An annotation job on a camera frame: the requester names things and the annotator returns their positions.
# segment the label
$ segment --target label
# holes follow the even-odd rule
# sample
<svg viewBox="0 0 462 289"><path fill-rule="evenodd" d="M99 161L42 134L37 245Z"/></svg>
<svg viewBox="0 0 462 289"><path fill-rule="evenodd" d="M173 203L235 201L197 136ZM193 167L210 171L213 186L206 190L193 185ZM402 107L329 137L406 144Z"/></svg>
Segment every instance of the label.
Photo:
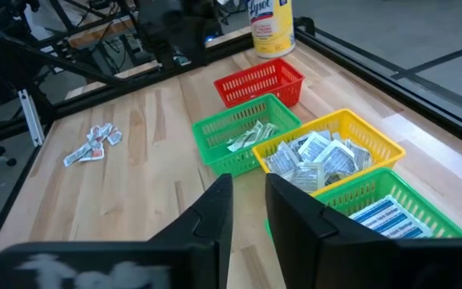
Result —
<svg viewBox="0 0 462 289"><path fill-rule="evenodd" d="M290 0L247 0L254 48L261 57L278 57L295 44Z"/></svg>

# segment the wooden tabletop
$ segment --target wooden tabletop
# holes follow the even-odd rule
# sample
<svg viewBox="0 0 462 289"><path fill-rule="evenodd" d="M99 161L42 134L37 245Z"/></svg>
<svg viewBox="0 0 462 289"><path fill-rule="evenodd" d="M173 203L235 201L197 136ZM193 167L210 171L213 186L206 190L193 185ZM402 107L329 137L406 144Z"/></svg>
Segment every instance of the wooden tabletop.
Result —
<svg viewBox="0 0 462 289"><path fill-rule="evenodd" d="M395 171L462 227L461 140L301 43L284 59L306 76L291 108L302 122L350 108L406 149ZM57 120L1 230L0 250L29 241L149 239L216 179L191 129L225 110L213 81L262 61L244 51ZM102 161L63 167L88 129L106 122L122 131L122 142L106 147ZM233 186L229 288L283 288L263 228L265 174L254 169Z"/></svg>

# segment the black metal frame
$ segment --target black metal frame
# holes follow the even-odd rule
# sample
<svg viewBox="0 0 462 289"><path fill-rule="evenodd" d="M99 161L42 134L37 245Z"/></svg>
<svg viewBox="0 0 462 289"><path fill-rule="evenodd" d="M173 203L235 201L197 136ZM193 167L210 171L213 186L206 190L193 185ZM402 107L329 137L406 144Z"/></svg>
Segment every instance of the black metal frame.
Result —
<svg viewBox="0 0 462 289"><path fill-rule="evenodd" d="M298 41L306 44L309 48L314 49L317 52L325 55L327 58L336 62L338 65L345 67L350 72L357 75L359 78L364 79L368 83L371 83L379 90L387 93L389 96L407 105L419 114L426 116L429 120L433 121L440 127L448 130L452 134L462 139L462 120L458 119L451 113L446 112L443 109L435 106L429 101L423 99L421 96L416 95L414 92L411 92L408 89L400 86L393 79L387 78L386 76L379 74L378 72L360 63L358 60L355 60L350 56L337 50L336 48L316 39L313 34L315 32L314 24L310 18L298 18L296 19L294 25L295 38ZM15 45L15 43L8 39L4 39L3 41L6 41L6 44ZM145 88L149 85L153 85L154 83L159 83L160 81L166 80L173 76L180 75L187 71L191 71L198 67L202 67L211 62L226 58L228 56L250 49L252 47L252 36L251 34L246 34L239 36L235 39L230 39L224 43L217 44L213 47L207 48L205 51L205 63L190 63L188 65L178 66L168 70L154 68L152 70L144 71L140 74L130 76L126 79L119 79L119 81L108 81L110 83L106 86L97 88L90 92L83 93L82 95L79 95L73 99L64 100L59 104L55 104L53 106L55 113L52 121L80 112L84 109L105 103L109 100L113 100L130 92L139 90L141 88ZM39 57L43 57L43 59L46 62L52 62L55 65L60 63L58 59L44 57L44 55L38 53L37 51L33 51L29 47L21 47L20 51L23 53L33 53ZM64 67L66 69L71 69L73 65L71 63L66 64L64 62L61 62L60 64L65 64ZM114 80L112 77L104 78L102 80L109 79ZM51 126L52 121L48 123L48 128ZM25 131L27 131L27 126L26 121L22 116L17 118L16 120L1 123L0 140L3 140L13 135L17 135ZM26 176L30 171L33 161L36 158L38 152L39 149L35 149L33 151L30 160L26 164L25 169L22 171L22 174L19 177L17 183L15 184L15 187L12 190L12 193L8 201L6 202L2 212L0 213L0 230L2 228L4 221L6 220L8 213L10 212L11 206L17 198L22 183L26 179Z"/></svg>

